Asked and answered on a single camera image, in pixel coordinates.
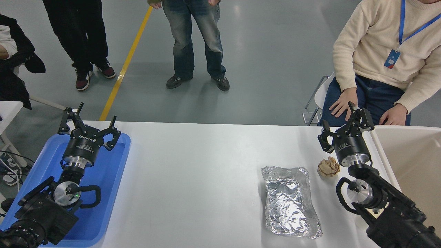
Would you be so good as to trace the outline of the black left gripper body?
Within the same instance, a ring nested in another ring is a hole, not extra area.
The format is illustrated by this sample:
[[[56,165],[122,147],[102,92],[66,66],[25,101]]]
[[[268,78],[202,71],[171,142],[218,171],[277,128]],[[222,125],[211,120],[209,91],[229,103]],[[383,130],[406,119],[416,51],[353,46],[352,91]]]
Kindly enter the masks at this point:
[[[80,128],[74,129],[63,160],[71,162],[75,157],[81,157],[86,160],[86,165],[94,165],[99,149],[104,144],[104,138],[98,132],[100,130],[94,127],[87,127],[85,133]]]

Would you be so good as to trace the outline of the person's left hand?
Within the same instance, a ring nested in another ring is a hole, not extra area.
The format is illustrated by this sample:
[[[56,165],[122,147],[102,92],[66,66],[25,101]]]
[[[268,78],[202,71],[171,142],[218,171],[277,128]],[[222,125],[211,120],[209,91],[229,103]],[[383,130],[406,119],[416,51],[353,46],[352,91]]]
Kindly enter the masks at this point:
[[[379,125],[405,125],[408,110],[400,103],[385,111],[379,120]]]

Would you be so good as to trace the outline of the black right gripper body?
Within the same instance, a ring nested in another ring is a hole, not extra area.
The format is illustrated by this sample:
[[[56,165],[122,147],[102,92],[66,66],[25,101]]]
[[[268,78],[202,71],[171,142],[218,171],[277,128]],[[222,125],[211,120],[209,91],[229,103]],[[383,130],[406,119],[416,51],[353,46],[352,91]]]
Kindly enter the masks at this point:
[[[332,141],[338,162],[368,162],[371,155],[361,134],[350,136],[345,132],[336,132]]]

